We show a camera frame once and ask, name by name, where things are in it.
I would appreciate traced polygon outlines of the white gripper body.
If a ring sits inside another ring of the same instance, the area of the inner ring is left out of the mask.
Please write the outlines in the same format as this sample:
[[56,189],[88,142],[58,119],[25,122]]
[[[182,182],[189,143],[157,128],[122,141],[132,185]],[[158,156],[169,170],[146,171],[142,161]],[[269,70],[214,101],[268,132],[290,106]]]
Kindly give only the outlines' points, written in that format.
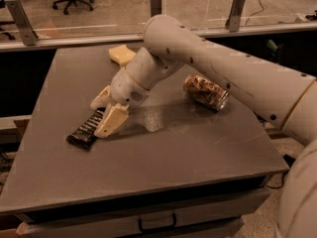
[[150,95],[136,84],[124,68],[121,68],[111,81],[111,98],[120,104],[139,107]]

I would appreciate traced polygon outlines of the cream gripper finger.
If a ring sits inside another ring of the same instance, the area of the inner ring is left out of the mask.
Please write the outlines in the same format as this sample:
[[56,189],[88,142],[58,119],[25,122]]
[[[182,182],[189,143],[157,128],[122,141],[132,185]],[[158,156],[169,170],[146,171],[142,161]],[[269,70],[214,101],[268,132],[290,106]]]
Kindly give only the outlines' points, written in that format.
[[93,105],[93,108],[105,109],[102,120],[99,122],[97,129],[94,132],[94,135],[97,138],[107,138],[129,118],[130,105],[120,103],[97,103]]
[[107,85],[91,102],[90,107],[93,110],[106,109],[108,106],[114,106],[116,101],[111,96],[111,86]]

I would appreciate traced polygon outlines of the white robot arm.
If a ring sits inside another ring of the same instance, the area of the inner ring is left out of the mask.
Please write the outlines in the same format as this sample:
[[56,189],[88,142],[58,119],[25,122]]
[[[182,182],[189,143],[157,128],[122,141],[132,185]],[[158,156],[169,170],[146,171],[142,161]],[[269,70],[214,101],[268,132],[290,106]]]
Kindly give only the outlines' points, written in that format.
[[143,39],[92,101],[105,110],[94,135],[111,135],[159,81],[188,64],[304,146],[286,177],[274,238],[317,238],[317,79],[203,40],[167,15],[150,18]]

